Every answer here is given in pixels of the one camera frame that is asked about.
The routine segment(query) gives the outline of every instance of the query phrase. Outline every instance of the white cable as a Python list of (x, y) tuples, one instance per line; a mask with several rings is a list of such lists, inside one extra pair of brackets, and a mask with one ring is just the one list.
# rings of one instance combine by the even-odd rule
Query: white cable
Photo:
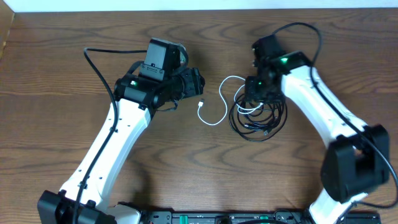
[[(242, 78), (242, 77), (235, 76), (235, 75), (231, 75), (231, 76), (226, 77), (226, 78), (221, 82), (220, 87), (218, 88), (218, 93), (220, 94), (220, 97), (221, 97), (221, 99), (223, 100), (224, 105), (225, 105), (225, 114), (224, 114), (223, 118), (221, 118), (217, 123), (214, 123), (214, 124), (207, 123), (206, 121), (204, 121), (204, 120), (200, 117), (200, 114), (199, 114), (199, 110), (200, 110), (200, 108), (203, 106), (203, 101), (204, 101), (204, 99), (202, 99), (202, 100), (199, 102), (199, 104), (198, 104), (198, 106), (199, 106), (199, 108), (198, 108), (198, 117), (199, 117), (199, 119), (200, 119), (201, 121), (203, 121), (203, 122), (204, 122), (205, 124), (207, 124), (207, 125), (214, 126), (214, 125), (220, 124), (220, 123), (224, 120), (224, 118), (226, 117), (226, 114), (228, 113), (228, 106), (227, 106), (227, 104), (226, 104), (226, 102), (225, 102), (225, 99), (224, 99), (223, 95), (221, 94), (221, 87), (223, 86), (224, 82), (225, 82), (227, 79), (229, 79), (229, 78), (240, 78), (240, 79), (242, 79), (242, 80), (245, 81), (245, 79)], [(238, 89), (238, 91), (235, 93), (234, 100), (235, 100), (236, 94), (242, 89), (242, 87), (244, 87), (244, 85), (241, 86), (241, 87)], [(240, 106), (238, 105), (238, 107), (241, 108), (242, 110), (248, 110), (249, 112), (243, 113), (243, 112), (240, 112), (239, 109), (238, 109), (238, 111), (239, 111), (241, 114), (249, 114), (249, 113), (252, 113), (253, 111), (255, 111), (256, 109), (260, 108), (261, 106), (262, 106), (262, 103), (261, 103), (258, 107), (256, 107), (256, 108), (246, 109), (246, 108), (242, 108), (242, 107), (240, 107)]]
[(218, 93), (220, 94), (220, 97), (221, 97), (221, 99), (224, 101), (224, 104), (225, 104), (225, 114), (224, 114), (224, 116), (223, 116), (223, 118), (222, 118), (221, 120), (219, 120), (217, 123), (214, 123), (214, 124), (210, 124), (210, 123), (207, 123), (206, 121), (204, 121), (204, 120), (200, 117), (200, 114), (199, 114), (199, 110), (200, 110), (200, 108), (203, 106), (203, 100), (201, 100), (201, 102), (199, 102), (199, 104), (198, 104), (198, 106), (199, 106), (199, 108), (198, 108), (198, 117), (199, 117), (199, 119), (200, 119), (201, 121), (203, 121), (203, 122), (204, 122), (205, 124), (207, 124), (207, 125), (214, 126), (214, 125), (220, 124), (220, 123), (224, 120), (224, 118), (225, 118), (225, 116), (226, 116), (226, 114), (227, 114), (227, 112), (228, 112), (228, 106), (226, 105), (225, 99), (224, 99), (223, 95), (221, 94), (221, 87), (223, 86), (224, 82), (225, 82), (227, 79), (229, 79), (229, 78), (240, 78), (240, 79), (242, 79), (242, 80), (245, 81), (245, 79), (242, 78), (242, 77), (238, 77), (238, 76), (235, 76), (235, 75), (231, 75), (231, 76), (226, 77), (226, 78), (221, 82), (220, 87), (218, 88)]
[[(236, 91), (236, 93), (235, 93), (235, 95), (234, 95), (234, 102), (236, 102), (236, 95), (239, 93), (239, 91), (240, 91), (243, 87), (244, 87), (244, 85), (241, 86), (241, 87)], [(238, 112), (239, 112), (240, 114), (250, 114), (250, 113), (253, 113), (255, 110), (257, 110), (258, 108), (260, 108), (262, 105), (263, 105), (263, 103), (260, 103), (260, 104), (259, 104), (257, 107), (255, 107), (255, 108), (249, 108), (249, 109), (247, 109), (247, 108), (243, 108), (243, 107), (239, 106), (239, 104), (236, 104), (236, 106), (238, 106)]]

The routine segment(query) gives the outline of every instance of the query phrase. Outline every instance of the white wall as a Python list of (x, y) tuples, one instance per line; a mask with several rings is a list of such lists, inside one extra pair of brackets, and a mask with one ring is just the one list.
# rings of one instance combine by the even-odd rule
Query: white wall
[(14, 12), (398, 7), (398, 0), (4, 0)]

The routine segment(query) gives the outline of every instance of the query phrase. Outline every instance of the green led light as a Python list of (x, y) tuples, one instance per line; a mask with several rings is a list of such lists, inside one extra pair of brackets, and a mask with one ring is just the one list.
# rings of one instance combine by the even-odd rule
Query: green led light
[(267, 219), (269, 219), (269, 218), (268, 218), (268, 216), (263, 215), (263, 216), (260, 216), (260, 219), (261, 219), (261, 220), (267, 220)]
[(282, 63), (287, 63), (288, 58), (281, 58), (280, 61), (281, 61)]
[(180, 224), (188, 224), (188, 215), (180, 216)]

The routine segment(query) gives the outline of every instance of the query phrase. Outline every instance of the camera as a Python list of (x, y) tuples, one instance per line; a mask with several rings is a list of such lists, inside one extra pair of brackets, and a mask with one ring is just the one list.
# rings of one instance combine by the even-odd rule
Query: camera
[[(188, 68), (188, 54), (182, 44), (152, 38), (144, 61), (134, 63), (116, 81), (114, 95), (148, 108), (151, 116), (166, 102), (203, 94), (205, 79), (199, 69)], [(132, 73), (139, 68), (139, 75)]]

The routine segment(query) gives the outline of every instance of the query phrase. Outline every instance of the black cable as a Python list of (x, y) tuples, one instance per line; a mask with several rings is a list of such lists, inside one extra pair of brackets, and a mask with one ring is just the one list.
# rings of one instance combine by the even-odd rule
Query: black cable
[(161, 111), (161, 112), (175, 111), (177, 109), (177, 107), (178, 107), (178, 101), (177, 100), (173, 100), (173, 103), (174, 103), (174, 107), (172, 107), (172, 108), (167, 108), (167, 109), (164, 109), (164, 110), (156, 109), (156, 111)]
[(337, 224), (342, 224), (345, 222), (345, 218), (349, 211), (353, 208), (356, 207), (356, 202), (351, 203), (351, 205), (348, 206), (348, 208), (337, 218)]
[(394, 202), (392, 202), (389, 205), (376, 205), (376, 204), (372, 204), (372, 203), (367, 203), (367, 202), (356, 202), (357, 204), (361, 204), (361, 205), (367, 205), (370, 207), (374, 207), (374, 208), (393, 208), (397, 205), (398, 203), (398, 177), (397, 174), (394, 170), (394, 168), (392, 167), (391, 163), (386, 159), (386, 157), (381, 153), (381, 151), (373, 144), (373, 142), (371, 140), (369, 140), (356, 126), (354, 126), (348, 118), (346, 118), (330, 101), (329, 99), (322, 93), (322, 91), (319, 89), (318, 87), (318, 83), (315, 81), (314, 77), (313, 77), (313, 67), (315, 65), (315, 62), (317, 61), (318, 55), (321, 51), (322, 45), (323, 45), (323, 40), (322, 40), (322, 35), (320, 33), (320, 31), (310, 25), (310, 24), (306, 24), (304, 22), (294, 22), (291, 24), (287, 24), (277, 30), (275, 30), (272, 34), (276, 34), (279, 31), (286, 29), (288, 27), (291, 26), (297, 26), (297, 25), (301, 25), (301, 26), (306, 26), (308, 28), (310, 28), (311, 30), (314, 30), (317, 35), (318, 35), (318, 48), (317, 51), (315, 52), (315, 55), (312, 59), (312, 63), (310, 65), (310, 78), (311, 78), (311, 82), (313, 84), (313, 87), (317, 90), (317, 92), (319, 93), (319, 95), (322, 97), (322, 99), (327, 103), (327, 105), (330, 106), (330, 108), (340, 117), (340, 119), (342, 119), (351, 129), (353, 129), (358, 136), (365, 141), (379, 156), (380, 158), (384, 161), (384, 163), (388, 166), (388, 169), (390, 170), (390, 173), (392, 175), (392, 178), (394, 179), (395, 185), (396, 185), (396, 199), (394, 200)]
[(132, 75), (132, 73), (142, 64), (144, 63), (144, 61), (138, 61), (138, 62), (134, 62), (129, 70), (127, 71), (127, 74)]
[(90, 166), (88, 167), (88, 169), (86, 171), (86, 174), (84, 175), (83, 180), (80, 182), (79, 191), (77, 193), (76, 202), (75, 202), (75, 208), (74, 208), (74, 211), (73, 211), (73, 223), (74, 224), (78, 223), (78, 211), (79, 211), (79, 207), (80, 207), (81, 195), (83, 194), (83, 189), (86, 186), (87, 180), (88, 180), (88, 178), (90, 176), (90, 172), (94, 168), (94, 165), (95, 165), (96, 161), (98, 160), (98, 158), (100, 157), (101, 153), (103, 152), (106, 144), (111, 139), (113, 132), (117, 131), (116, 126), (118, 125), (118, 107), (116, 105), (116, 100), (115, 100), (115, 98), (113, 96), (112, 90), (109, 87), (109, 85), (106, 83), (106, 80), (101, 75), (100, 71), (95, 67), (94, 63), (89, 58), (89, 56), (87, 54), (87, 51), (117, 53), (117, 54), (134, 54), (134, 53), (145, 53), (145, 52), (147, 52), (146, 50), (105, 50), (105, 49), (93, 49), (93, 48), (88, 48), (88, 47), (84, 49), (84, 55), (85, 55), (85, 58), (87, 59), (87, 62), (91, 65), (91, 67), (93, 68), (95, 73), (98, 75), (99, 79), (104, 84), (104, 86), (106, 88), (106, 91), (108, 92), (109, 97), (111, 98), (112, 107), (113, 107), (113, 113), (114, 113), (114, 121), (113, 121), (113, 125), (112, 125), (111, 129), (109, 130), (108, 136), (104, 140), (104, 143), (102, 143), (100, 149), (98, 150), (98, 152), (95, 155), (93, 161), (91, 162)]
[[(231, 109), (229, 110), (229, 125), (232, 130), (238, 133), (243, 139), (251, 142), (264, 142), (272, 137), (274, 137), (285, 125), (287, 120), (287, 105), (285, 102), (284, 95), (278, 95), (273, 100), (269, 100), (263, 103), (263, 105), (258, 108), (256, 111), (259, 111), (258, 114), (241, 114), (238, 111), (236, 112), (236, 119), (238, 120), (238, 124), (240, 127), (248, 130), (241, 131), (239, 130), (239, 126), (235, 121), (235, 107), (239, 105), (242, 108), (246, 108), (246, 102), (244, 100), (244, 94), (238, 96)], [(263, 112), (270, 112), (270, 114), (261, 120), (253, 120), (252, 118), (256, 118), (261, 115)], [(243, 116), (246, 120), (246, 123), (241, 121), (241, 116)], [(247, 135), (254, 134), (256, 132), (263, 132), (265, 138), (263, 139), (254, 139), (249, 138)]]
[(255, 223), (276, 223), (276, 224), (283, 223), (283, 224), (286, 224), (286, 222), (275, 220), (276, 219), (276, 214), (278, 212), (288, 212), (288, 213), (290, 213), (292, 215), (292, 217), (293, 217), (294, 221), (296, 222), (296, 224), (300, 223), (300, 222), (297, 221), (296, 217), (294, 217), (294, 215), (293, 215), (293, 213), (291, 211), (286, 210), (286, 209), (278, 209), (272, 215), (274, 220), (251, 220), (251, 221), (241, 222), (241, 223), (238, 223), (238, 224), (255, 224)]

